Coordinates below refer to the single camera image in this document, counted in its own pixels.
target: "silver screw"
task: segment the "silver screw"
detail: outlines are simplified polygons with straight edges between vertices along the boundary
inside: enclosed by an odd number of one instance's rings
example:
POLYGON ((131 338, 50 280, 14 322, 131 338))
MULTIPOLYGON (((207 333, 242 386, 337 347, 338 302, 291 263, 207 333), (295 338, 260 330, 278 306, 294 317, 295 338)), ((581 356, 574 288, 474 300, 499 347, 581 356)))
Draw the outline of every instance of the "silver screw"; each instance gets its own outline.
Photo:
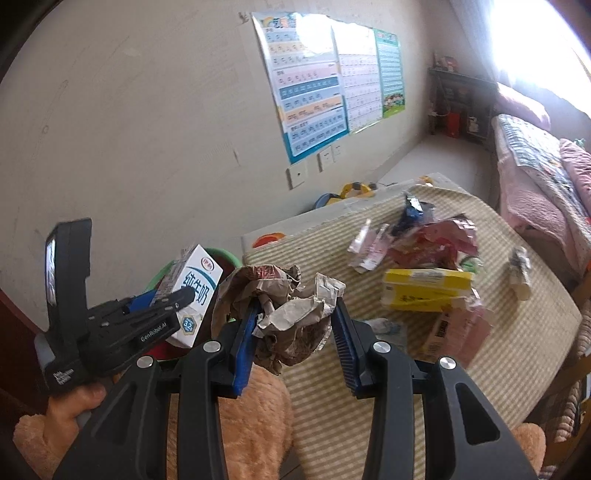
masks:
POLYGON ((154 359, 149 355, 144 355, 138 358, 136 365, 140 368, 149 368, 154 363, 154 359))
POLYGON ((210 340, 203 344, 203 350, 205 350, 207 353, 219 352, 221 347, 222 346, 220 342, 217 342, 215 340, 210 340))
POLYGON ((392 347, 388 342, 375 342, 374 343, 374 350, 377 353, 388 353, 392 347))
POLYGON ((439 359, 439 365, 446 370, 453 370, 456 367, 456 361, 450 356, 442 356, 439 359))

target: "electrical outlet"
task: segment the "electrical outlet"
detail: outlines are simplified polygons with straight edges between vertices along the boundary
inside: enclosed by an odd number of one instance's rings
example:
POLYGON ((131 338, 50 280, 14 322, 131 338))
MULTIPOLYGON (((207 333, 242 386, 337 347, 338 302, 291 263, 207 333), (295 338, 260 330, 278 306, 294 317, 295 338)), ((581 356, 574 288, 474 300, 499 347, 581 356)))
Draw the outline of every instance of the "electrical outlet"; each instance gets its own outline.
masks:
POLYGON ((318 152, 318 168, 320 171, 325 171, 334 162, 335 158, 330 147, 326 147, 324 150, 318 152))
POLYGON ((304 183, 308 178, 308 167, 306 166, 306 159, 294 163, 287 169, 287 176, 290 179, 290 186, 292 189, 304 183))
POLYGON ((332 149, 333 161, 339 161, 339 157, 343 154, 343 144, 333 143, 330 148, 332 149))

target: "red container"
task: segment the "red container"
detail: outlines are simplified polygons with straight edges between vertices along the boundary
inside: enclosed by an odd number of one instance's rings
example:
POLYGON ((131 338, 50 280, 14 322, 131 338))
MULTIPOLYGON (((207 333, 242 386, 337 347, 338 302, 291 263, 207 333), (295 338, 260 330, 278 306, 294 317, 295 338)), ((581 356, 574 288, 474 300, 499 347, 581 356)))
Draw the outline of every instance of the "red container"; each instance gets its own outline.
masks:
POLYGON ((452 138, 460 137, 460 114, 450 112, 446 117, 446 135, 452 138))

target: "milk carton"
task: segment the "milk carton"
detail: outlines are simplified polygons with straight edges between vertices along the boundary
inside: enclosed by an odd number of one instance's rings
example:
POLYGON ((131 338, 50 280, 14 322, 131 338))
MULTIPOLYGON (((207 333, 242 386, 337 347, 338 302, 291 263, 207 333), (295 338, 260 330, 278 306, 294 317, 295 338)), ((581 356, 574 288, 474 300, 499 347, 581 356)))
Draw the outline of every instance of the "milk carton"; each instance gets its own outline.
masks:
POLYGON ((192 287, 195 290, 193 302, 177 312, 181 328, 167 342, 182 348, 193 346, 221 276, 222 267, 214 262, 201 245, 183 251, 181 258, 164 276, 152 301, 164 298, 183 287, 192 287))

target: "green poster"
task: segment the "green poster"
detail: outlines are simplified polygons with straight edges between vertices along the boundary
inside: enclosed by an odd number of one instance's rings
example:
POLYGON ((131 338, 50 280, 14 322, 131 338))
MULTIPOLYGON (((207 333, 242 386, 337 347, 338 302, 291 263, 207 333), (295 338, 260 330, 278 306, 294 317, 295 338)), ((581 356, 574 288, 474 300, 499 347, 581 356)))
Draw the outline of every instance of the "green poster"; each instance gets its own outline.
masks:
POLYGON ((374 28, 378 50, 379 76, 382 86, 382 108, 384 118, 404 110, 404 81, 400 44, 393 33, 374 28))

